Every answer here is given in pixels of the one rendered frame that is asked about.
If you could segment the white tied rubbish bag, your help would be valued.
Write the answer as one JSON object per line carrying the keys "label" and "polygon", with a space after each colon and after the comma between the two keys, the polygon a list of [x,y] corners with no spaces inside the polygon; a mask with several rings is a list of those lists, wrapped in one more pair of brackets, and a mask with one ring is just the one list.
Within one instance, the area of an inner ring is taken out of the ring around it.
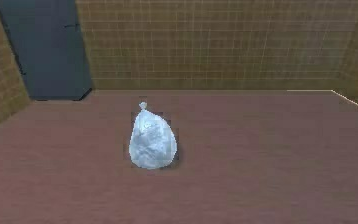
{"label": "white tied rubbish bag", "polygon": [[145,101],[139,107],[128,148],[131,162],[149,170],[169,166],[177,153],[177,141],[170,125],[150,112]]}

